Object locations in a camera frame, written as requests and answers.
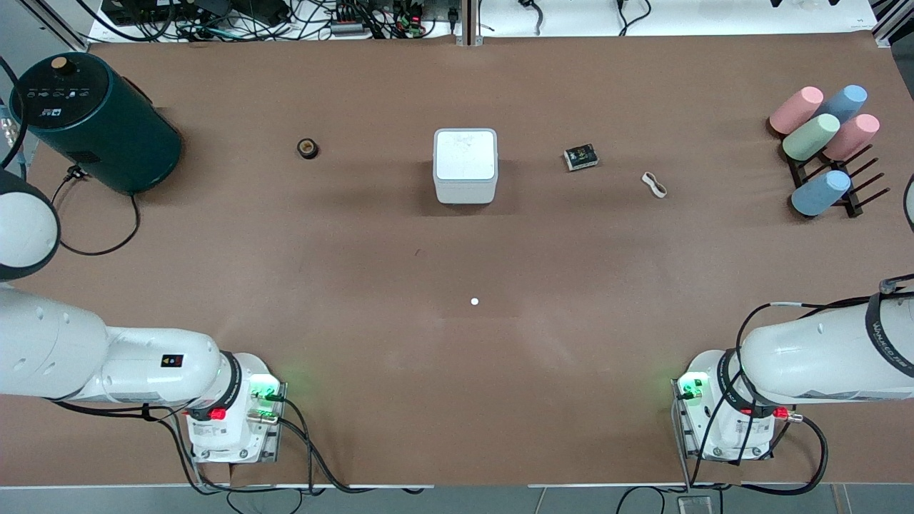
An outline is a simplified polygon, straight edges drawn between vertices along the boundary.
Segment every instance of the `white box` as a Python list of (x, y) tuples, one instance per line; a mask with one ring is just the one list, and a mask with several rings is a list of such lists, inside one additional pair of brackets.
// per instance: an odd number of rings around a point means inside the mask
[(484, 128), (435, 131), (432, 153), (435, 195), (445, 204), (484, 204), (495, 198), (498, 138)]

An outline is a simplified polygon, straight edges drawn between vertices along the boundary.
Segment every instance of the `pink cup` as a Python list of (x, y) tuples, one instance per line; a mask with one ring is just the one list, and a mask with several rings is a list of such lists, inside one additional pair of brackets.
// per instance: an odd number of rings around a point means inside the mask
[(859, 114), (841, 125), (841, 129), (828, 142), (823, 154), (829, 159), (843, 161), (869, 143), (878, 131), (879, 120), (876, 116)]
[(808, 122), (813, 117), (816, 109), (825, 99), (819, 88), (806, 86), (795, 92), (774, 114), (768, 118), (771, 128), (781, 134), (790, 134), (800, 125)]

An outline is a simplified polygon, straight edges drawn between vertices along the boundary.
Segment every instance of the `black rack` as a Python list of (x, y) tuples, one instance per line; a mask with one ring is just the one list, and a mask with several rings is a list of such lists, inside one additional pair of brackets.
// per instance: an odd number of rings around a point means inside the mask
[[(864, 170), (866, 170), (867, 168), (869, 168), (870, 166), (872, 166), (876, 162), (878, 162), (879, 157), (873, 157), (872, 159), (867, 161), (866, 164), (860, 166), (858, 169), (856, 169), (854, 171), (847, 170), (847, 165), (851, 164), (859, 156), (865, 154), (872, 147), (873, 147), (873, 145), (866, 145), (863, 148), (861, 148), (860, 151), (858, 151), (856, 154), (851, 155), (850, 157), (847, 158), (847, 160), (844, 160), (844, 161), (835, 161), (833, 159), (829, 159), (828, 157), (823, 155), (821, 152), (816, 155), (813, 155), (812, 157), (810, 157), (809, 159), (806, 159), (805, 161), (797, 161), (795, 159), (791, 159), (790, 157), (787, 157), (787, 165), (790, 167), (791, 175), (793, 176), (793, 185), (795, 187), (800, 187), (803, 184), (805, 184), (810, 178), (815, 177), (816, 175), (818, 175), (825, 169), (828, 169), (828, 170), (836, 169), (836, 170), (847, 173), (847, 176), (851, 177), (851, 187), (847, 190), (846, 193), (844, 193), (844, 195), (841, 197), (840, 200), (838, 200), (837, 202), (835, 202), (833, 204), (833, 207), (842, 206), (847, 211), (848, 217), (856, 218), (857, 216), (860, 216), (861, 214), (863, 214), (863, 206), (865, 206), (867, 203), (875, 200), (876, 198), (879, 198), (882, 195), (885, 195), (886, 193), (888, 193), (888, 191), (891, 190), (890, 187), (886, 187), (885, 189), (879, 191), (872, 197), (869, 197), (862, 201), (860, 200), (859, 196), (857, 195), (857, 193), (859, 193), (861, 189), (869, 186), (870, 184), (876, 182), (877, 180), (879, 180), (880, 178), (885, 176), (885, 173), (877, 173), (876, 175), (869, 178), (869, 180), (867, 180), (863, 184), (861, 184), (859, 186), (854, 185), (854, 177), (856, 177), (857, 175), (860, 175), (861, 172), (863, 172)], [(816, 158), (818, 158), (819, 162), (822, 163), (822, 165), (815, 168), (815, 171), (813, 171), (812, 173), (806, 173), (806, 167)]]

